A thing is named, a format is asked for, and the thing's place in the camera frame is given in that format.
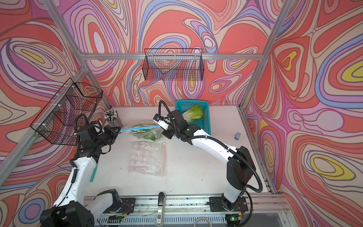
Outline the light green chinese cabbage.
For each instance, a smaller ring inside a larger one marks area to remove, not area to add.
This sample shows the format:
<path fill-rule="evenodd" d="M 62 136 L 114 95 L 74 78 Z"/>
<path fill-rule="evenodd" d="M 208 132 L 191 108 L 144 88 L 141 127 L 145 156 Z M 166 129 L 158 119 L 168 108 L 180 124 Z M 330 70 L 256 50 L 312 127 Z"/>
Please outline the light green chinese cabbage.
<path fill-rule="evenodd" d="M 191 123 L 196 120 L 200 120 L 204 118 L 203 108 L 199 105 L 194 105 L 192 108 L 187 110 L 182 114 L 184 120 L 188 123 Z"/>

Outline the dark green bagged cabbage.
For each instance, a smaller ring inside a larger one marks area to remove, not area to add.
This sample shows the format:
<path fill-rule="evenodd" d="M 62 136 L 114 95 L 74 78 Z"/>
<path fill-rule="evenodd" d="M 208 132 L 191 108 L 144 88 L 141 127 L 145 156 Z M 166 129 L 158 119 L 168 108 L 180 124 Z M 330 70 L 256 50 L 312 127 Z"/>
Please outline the dark green bagged cabbage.
<path fill-rule="evenodd" d="M 160 127 L 151 128 L 151 126 L 146 125 L 135 125 L 136 128 L 132 130 L 131 133 L 138 139 L 157 141 L 161 137 L 163 129 Z"/>

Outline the pink-zip clear zip-top bag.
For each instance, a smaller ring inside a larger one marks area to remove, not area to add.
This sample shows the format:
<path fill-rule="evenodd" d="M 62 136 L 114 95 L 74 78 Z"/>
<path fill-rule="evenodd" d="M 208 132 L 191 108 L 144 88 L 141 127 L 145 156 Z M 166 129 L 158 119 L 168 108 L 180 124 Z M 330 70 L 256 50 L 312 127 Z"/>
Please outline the pink-zip clear zip-top bag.
<path fill-rule="evenodd" d="M 133 141 L 130 143 L 128 171 L 163 177 L 166 164 L 166 143 Z"/>

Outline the blue-zip clear zip-top bag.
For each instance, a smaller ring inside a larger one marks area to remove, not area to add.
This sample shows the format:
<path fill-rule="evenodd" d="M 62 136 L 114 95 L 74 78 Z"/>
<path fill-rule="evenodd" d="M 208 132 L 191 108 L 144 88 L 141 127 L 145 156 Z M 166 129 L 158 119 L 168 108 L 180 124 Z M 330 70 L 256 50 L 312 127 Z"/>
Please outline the blue-zip clear zip-top bag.
<path fill-rule="evenodd" d="M 149 122 L 140 122 L 132 127 L 125 127 L 120 130 L 120 133 L 130 133 L 141 140 L 157 141 L 161 137 L 163 129 Z"/>

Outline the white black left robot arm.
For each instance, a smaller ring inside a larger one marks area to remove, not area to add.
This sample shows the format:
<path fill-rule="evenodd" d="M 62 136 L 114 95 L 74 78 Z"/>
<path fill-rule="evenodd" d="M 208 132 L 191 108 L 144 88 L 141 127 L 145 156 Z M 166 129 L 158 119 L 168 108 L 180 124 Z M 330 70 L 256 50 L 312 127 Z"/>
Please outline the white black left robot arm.
<path fill-rule="evenodd" d="M 72 170 L 58 199 L 40 216 L 42 227 L 93 227 L 105 212 L 119 211 L 122 202 L 115 189 L 99 193 L 89 204 L 84 204 L 86 188 L 101 155 L 102 148 L 114 144 L 120 127 L 104 128 L 98 122 L 91 122 L 75 128 L 77 151 L 70 160 Z"/>

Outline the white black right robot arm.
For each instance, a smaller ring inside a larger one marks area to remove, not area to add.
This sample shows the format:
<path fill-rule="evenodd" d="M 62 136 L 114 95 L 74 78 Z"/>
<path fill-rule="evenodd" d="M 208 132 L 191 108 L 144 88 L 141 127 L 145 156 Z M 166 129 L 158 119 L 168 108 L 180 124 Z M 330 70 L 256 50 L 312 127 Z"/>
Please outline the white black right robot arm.
<path fill-rule="evenodd" d="M 179 111 L 169 112 L 166 117 L 157 113 L 153 121 L 163 129 L 168 139 L 176 136 L 183 142 L 207 151 L 225 164 L 228 185 L 222 194 L 222 201 L 226 205 L 234 205 L 247 189 L 256 193 L 263 191 L 262 180 L 246 147 L 236 148 L 221 142 L 199 126 L 187 123 Z"/>

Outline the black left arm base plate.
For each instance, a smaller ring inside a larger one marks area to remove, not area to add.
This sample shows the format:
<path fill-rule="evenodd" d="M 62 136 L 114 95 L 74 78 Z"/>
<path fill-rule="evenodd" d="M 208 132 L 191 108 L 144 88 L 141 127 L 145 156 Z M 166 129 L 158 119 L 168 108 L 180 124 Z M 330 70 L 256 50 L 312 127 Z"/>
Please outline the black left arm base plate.
<path fill-rule="evenodd" d="M 107 213 L 120 213 L 129 215 L 134 212 L 136 198 L 121 198 L 121 204 L 116 208 L 107 209 Z"/>

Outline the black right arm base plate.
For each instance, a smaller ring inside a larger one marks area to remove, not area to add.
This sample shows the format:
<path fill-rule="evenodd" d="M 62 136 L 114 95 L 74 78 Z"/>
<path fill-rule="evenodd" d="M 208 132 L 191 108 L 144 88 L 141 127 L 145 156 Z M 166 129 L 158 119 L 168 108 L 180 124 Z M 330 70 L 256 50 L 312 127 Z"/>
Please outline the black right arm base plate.
<path fill-rule="evenodd" d="M 238 197 L 235 202 L 230 202 L 223 195 L 210 197 L 209 205 L 211 212 L 240 212 L 245 213 L 249 210 L 245 197 Z"/>

